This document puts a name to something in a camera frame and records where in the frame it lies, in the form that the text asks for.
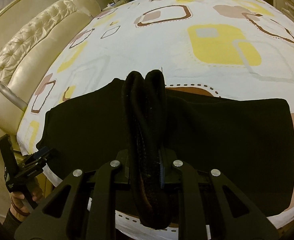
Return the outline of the person's left hand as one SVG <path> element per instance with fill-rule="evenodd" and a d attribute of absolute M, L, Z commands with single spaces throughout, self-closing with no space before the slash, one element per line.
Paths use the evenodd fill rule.
<path fill-rule="evenodd" d="M 43 199 L 43 191 L 40 188 L 40 184 L 35 179 L 35 184 L 33 185 L 33 189 L 31 190 L 31 196 L 34 202 L 39 204 Z M 10 212 L 11 214 L 17 218 L 19 221 L 24 221 L 28 214 L 30 213 L 27 206 L 25 206 L 25 196 L 22 192 L 11 192 L 10 193 L 10 199 L 11 199 L 11 206 L 10 206 Z"/>

